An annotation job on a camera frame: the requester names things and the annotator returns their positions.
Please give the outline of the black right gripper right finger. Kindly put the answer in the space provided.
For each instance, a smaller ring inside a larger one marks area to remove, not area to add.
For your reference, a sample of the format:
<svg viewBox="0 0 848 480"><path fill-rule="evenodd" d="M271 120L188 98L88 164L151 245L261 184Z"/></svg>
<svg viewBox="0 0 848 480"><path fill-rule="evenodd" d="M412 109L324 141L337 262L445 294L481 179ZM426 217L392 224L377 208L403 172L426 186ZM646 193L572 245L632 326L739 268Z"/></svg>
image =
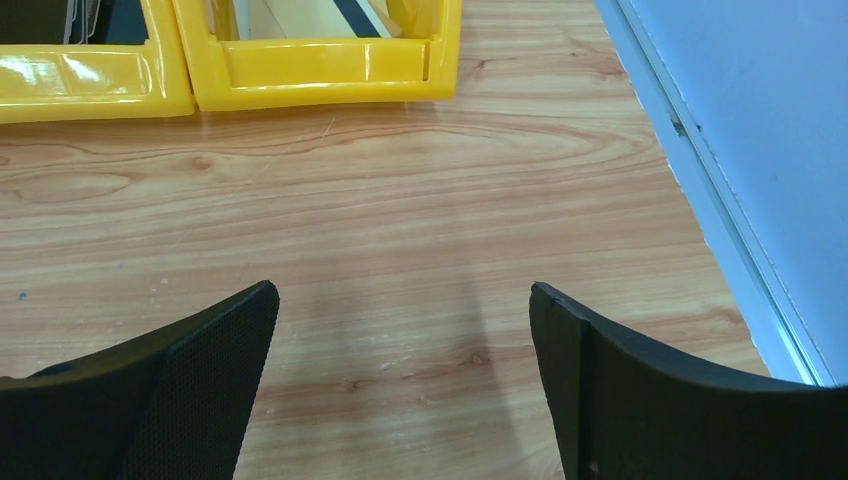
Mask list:
<svg viewBox="0 0 848 480"><path fill-rule="evenodd" d="M569 479L843 479L847 390L747 373L537 282L529 321Z"/></svg>

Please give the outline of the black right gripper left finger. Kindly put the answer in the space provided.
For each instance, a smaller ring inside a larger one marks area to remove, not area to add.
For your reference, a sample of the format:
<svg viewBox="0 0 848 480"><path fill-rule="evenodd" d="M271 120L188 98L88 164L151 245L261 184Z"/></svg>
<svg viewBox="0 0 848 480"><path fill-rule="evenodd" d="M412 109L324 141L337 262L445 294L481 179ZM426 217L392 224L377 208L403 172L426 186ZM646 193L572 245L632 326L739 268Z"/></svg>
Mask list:
<svg viewBox="0 0 848 480"><path fill-rule="evenodd" d="M229 479L279 294L259 282L105 350L1 381L5 479Z"/></svg>

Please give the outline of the beige cards in bin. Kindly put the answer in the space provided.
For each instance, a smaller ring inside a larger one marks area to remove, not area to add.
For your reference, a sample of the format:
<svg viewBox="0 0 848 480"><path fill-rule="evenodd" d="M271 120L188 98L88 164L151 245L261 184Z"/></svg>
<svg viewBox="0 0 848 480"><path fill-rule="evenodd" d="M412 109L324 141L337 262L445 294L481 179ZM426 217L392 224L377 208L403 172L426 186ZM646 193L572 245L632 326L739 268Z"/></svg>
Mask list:
<svg viewBox="0 0 848 480"><path fill-rule="evenodd" d="M402 34L384 1L234 1L232 7L239 40L392 38Z"/></svg>

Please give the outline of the yellow right plastic bin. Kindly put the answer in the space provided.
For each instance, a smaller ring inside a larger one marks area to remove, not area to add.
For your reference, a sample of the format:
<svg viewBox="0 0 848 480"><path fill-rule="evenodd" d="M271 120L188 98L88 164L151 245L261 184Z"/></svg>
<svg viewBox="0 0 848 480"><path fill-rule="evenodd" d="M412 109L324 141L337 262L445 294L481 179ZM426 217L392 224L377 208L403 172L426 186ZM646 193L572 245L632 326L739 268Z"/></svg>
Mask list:
<svg viewBox="0 0 848 480"><path fill-rule="evenodd" d="M397 38L240 40L231 7L173 4L203 111L447 100L456 89L463 4L389 1Z"/></svg>

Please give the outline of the yellow plastic bin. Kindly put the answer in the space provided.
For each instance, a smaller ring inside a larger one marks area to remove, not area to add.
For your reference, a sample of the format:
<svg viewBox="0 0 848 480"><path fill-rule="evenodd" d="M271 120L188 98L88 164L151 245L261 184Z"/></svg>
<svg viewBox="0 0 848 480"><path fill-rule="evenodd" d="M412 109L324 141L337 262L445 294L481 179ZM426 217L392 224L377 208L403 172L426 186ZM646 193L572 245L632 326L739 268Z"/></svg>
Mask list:
<svg viewBox="0 0 848 480"><path fill-rule="evenodd" d="M203 111L447 100L456 89L463 4L389 1L397 38L240 40L231 7L173 4Z"/></svg>
<svg viewBox="0 0 848 480"><path fill-rule="evenodd" d="M140 3L142 45L6 44L1 122L178 117L195 111L171 1Z"/></svg>

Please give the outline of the yellow middle plastic bin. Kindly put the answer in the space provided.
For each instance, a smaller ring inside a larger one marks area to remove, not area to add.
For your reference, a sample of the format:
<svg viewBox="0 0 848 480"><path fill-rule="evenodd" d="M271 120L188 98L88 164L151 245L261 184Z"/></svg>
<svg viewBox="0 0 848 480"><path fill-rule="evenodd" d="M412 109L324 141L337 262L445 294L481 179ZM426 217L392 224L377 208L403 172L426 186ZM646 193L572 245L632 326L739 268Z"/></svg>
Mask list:
<svg viewBox="0 0 848 480"><path fill-rule="evenodd" d="M1 122L178 117L195 111L171 1L140 3L142 45L6 44Z"/></svg>

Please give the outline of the aluminium frame rail right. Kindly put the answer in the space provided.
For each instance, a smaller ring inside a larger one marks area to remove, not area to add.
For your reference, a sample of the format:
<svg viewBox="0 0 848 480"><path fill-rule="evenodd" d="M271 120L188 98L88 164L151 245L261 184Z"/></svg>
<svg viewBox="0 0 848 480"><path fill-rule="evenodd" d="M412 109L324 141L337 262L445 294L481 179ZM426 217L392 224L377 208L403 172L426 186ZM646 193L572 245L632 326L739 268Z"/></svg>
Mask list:
<svg viewBox="0 0 848 480"><path fill-rule="evenodd" d="M629 1L596 6L769 372L810 385L838 385L635 7Z"/></svg>

